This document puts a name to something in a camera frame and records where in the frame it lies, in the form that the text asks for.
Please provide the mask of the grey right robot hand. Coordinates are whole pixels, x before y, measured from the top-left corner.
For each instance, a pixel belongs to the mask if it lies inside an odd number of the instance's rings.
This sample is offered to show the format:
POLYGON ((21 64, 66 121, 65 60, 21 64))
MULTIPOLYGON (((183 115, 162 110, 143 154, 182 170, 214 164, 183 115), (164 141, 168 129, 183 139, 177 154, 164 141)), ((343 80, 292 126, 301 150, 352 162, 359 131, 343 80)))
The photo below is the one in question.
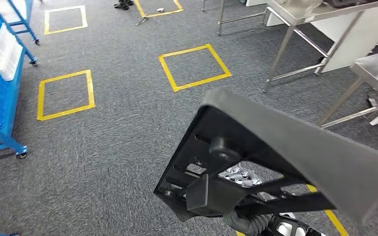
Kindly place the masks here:
POLYGON ((236 183, 243 188, 253 188, 262 183, 277 180, 283 175, 250 161, 242 161, 218 174, 218 177, 236 183))

